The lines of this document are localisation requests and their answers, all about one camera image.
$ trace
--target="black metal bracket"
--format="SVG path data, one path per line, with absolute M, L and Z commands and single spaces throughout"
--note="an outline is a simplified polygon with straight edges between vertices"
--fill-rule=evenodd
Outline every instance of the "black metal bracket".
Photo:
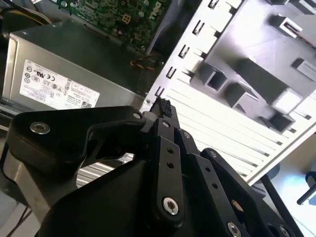
M 132 107 L 20 114 L 6 147 L 1 169 L 34 210 L 39 197 L 28 193 L 19 173 L 5 170 L 9 161 L 31 167 L 32 184 L 40 177 L 58 189 L 80 167 L 135 154 L 82 188 L 50 197 L 40 237 L 103 236 L 104 230 L 116 237 L 288 237 L 281 227 L 295 237 L 215 150 L 200 153 L 180 129 L 175 108 L 161 98 L 143 114 Z M 42 190 L 41 198 L 46 194 L 52 195 Z

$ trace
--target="gray metal surface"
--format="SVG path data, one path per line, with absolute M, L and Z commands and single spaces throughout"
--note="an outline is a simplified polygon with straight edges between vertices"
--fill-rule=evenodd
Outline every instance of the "gray metal surface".
M 138 56 L 71 21 L 30 28 L 11 34 L 3 99 L 22 110 L 51 110 L 20 92 L 25 60 L 30 60 L 100 93 L 96 107 L 132 105 L 143 101 L 155 77 L 139 80 L 129 62 Z

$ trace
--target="black cable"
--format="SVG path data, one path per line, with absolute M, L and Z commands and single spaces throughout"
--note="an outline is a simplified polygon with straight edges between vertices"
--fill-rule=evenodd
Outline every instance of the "black cable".
M 20 220 L 18 221 L 16 226 L 10 231 L 10 233 L 8 233 L 6 237 L 11 237 L 14 234 L 14 232 L 23 224 L 23 222 L 31 215 L 32 211 L 29 211 L 29 213 L 26 214 L 26 216 L 24 216 L 27 209 L 28 207 L 25 208 L 25 210 L 22 213 L 22 216 L 20 217 Z

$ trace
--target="metal slot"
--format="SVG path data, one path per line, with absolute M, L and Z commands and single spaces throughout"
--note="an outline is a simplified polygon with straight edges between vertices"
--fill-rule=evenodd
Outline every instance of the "metal slot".
M 173 77 L 174 73 L 176 72 L 176 70 L 177 70 L 176 68 L 173 69 L 173 67 L 171 67 L 171 68 L 169 69 L 169 71 L 168 71 L 166 77 L 169 78 L 169 79 L 171 79 L 171 78 Z
M 162 93 L 164 91 L 164 88 L 162 90 L 160 90 L 160 89 L 161 89 L 161 86 L 158 87 L 158 89 L 157 89 L 157 91 L 155 93 L 155 96 L 161 97 L 161 95 L 162 95 Z
M 217 6 L 218 2 L 219 2 L 219 0 L 212 0 L 212 1 L 209 3 L 208 7 L 213 10 L 213 9 Z
M 184 45 L 184 46 L 182 47 L 182 50 L 180 51 L 180 53 L 179 53 L 178 56 L 179 56 L 180 58 L 184 58 L 184 57 L 187 55 L 189 49 L 190 49 L 190 47 L 187 47 L 186 45 Z
M 199 20 L 197 25 L 195 26 L 194 30 L 192 31 L 192 33 L 196 36 L 199 35 L 203 26 L 204 26 L 204 23 L 201 24 L 201 20 Z

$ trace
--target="bolt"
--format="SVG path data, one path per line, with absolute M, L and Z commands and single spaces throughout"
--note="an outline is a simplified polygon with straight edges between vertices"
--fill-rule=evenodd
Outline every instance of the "bolt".
M 165 197 L 162 201 L 163 208 L 166 212 L 168 212 L 170 215 L 175 216 L 179 212 L 178 204 L 175 200 L 173 200 L 170 197 Z
M 49 126 L 43 122 L 32 122 L 30 125 L 30 130 L 40 135 L 47 134 L 50 132 Z
M 228 227 L 229 232 L 232 234 L 232 236 L 241 237 L 240 230 L 233 222 L 227 223 L 227 227 Z
M 62 2 L 60 3 L 60 5 L 61 5 L 62 7 L 66 7 L 68 4 L 67 4 L 66 1 L 62 1 Z
M 190 138 L 190 137 L 191 137 L 188 132 L 183 132 L 183 134 L 184 134 L 184 136 L 185 136 L 186 138 Z
M 286 237 L 290 237 L 290 234 L 287 232 L 287 230 L 280 225 L 280 230 L 282 231 L 282 233 L 286 236 Z
M 137 118 L 137 119 L 140 119 L 140 118 L 141 118 L 141 116 L 140 116 L 138 113 L 133 113 L 133 116 L 134 116 L 135 118 Z
M 170 125 L 166 121 L 162 121 L 162 124 L 165 125 L 166 127 L 170 127 Z
M 216 157 L 217 157 L 216 153 L 213 152 L 213 151 L 210 151 L 210 154 L 211 154 L 211 156 L 212 156 L 213 158 L 216 158 Z

